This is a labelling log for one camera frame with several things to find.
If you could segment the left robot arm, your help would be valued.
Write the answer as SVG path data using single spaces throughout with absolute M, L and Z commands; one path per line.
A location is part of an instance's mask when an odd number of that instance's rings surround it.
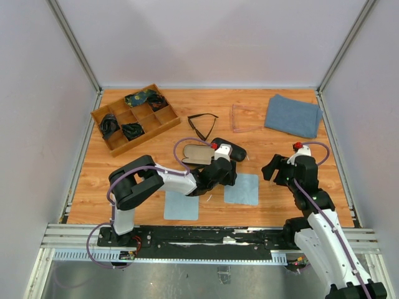
M 201 196 L 215 186 L 233 186 L 237 178 L 235 160 L 216 158 L 202 168 L 178 171 L 154 162 L 144 155 L 112 172 L 107 200 L 112 205 L 112 239 L 119 246 L 133 240 L 135 209 L 157 191 L 188 197 Z

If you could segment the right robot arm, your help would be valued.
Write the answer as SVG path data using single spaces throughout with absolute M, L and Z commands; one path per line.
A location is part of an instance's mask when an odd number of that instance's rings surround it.
M 282 241 L 301 249 L 325 286 L 326 298 L 387 298 L 358 261 L 340 225 L 329 194 L 319 187 L 319 167 L 312 156 L 275 154 L 262 168 L 264 180 L 287 187 L 301 217 L 286 220 Z

